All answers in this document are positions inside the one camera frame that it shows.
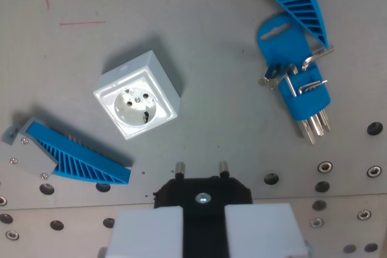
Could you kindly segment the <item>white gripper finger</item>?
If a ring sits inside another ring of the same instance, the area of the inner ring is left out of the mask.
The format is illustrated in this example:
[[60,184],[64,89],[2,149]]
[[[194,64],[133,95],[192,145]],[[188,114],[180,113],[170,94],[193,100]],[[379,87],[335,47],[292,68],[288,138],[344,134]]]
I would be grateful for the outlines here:
[[120,211],[106,257],[183,257],[183,208]]
[[230,257],[308,257],[288,203],[225,206]]

